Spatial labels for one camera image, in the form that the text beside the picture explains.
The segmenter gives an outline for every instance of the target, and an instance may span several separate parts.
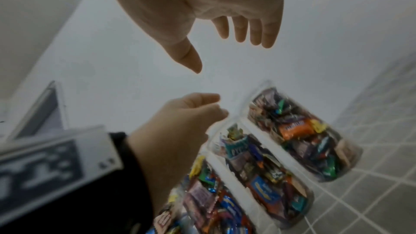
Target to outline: hand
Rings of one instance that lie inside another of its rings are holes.
[[[202,93],[171,100],[127,138],[146,178],[155,213],[190,171],[208,139],[207,129],[228,116],[219,100],[218,94]]]
[[[221,38],[229,34],[227,16],[238,42],[250,24],[253,45],[270,48],[279,33],[283,0],[118,0],[130,17],[176,62],[199,73],[202,62],[187,35],[196,18],[212,20]]]

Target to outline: fingernail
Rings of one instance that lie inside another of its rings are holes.
[[[228,116],[230,113],[226,109],[221,109],[225,116]]]

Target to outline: finger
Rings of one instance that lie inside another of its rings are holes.
[[[191,93],[182,97],[182,101],[189,108],[198,108],[207,104],[213,104],[220,100],[220,95],[217,93]]]
[[[261,45],[268,49],[273,47],[276,42],[277,35],[280,31],[280,25],[282,24],[283,17],[283,1],[280,7],[270,18],[262,19],[263,23],[263,35],[261,38]]]
[[[201,59],[188,38],[185,38],[181,42],[174,45],[163,45],[163,48],[177,63],[184,65],[185,67],[193,70],[195,73],[201,72]]]
[[[227,39],[230,35],[230,26],[228,25],[228,18],[226,16],[219,16],[211,20],[217,28],[218,34],[223,39]]]
[[[250,41],[251,44],[257,46],[261,43],[261,20],[260,19],[251,19],[250,22]]]
[[[237,40],[237,42],[244,42],[247,36],[248,20],[243,16],[234,16],[233,23],[235,40]]]
[[[228,111],[221,109],[219,104],[208,104],[197,109],[198,124],[204,129],[224,120],[228,115]]]

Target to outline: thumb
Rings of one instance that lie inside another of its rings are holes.
[[[228,111],[221,109],[219,104],[208,104],[194,110],[197,112],[199,126],[205,130],[216,122],[224,120],[229,115]]]
[[[201,59],[188,38],[185,38],[181,42],[173,45],[162,45],[162,47],[177,63],[184,65],[185,67],[193,70],[195,73],[201,72]]]

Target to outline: black sleeve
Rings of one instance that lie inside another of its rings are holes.
[[[140,165],[125,144],[125,133],[111,133],[123,162],[117,170],[0,228],[0,233],[145,233],[153,221],[149,190]]]

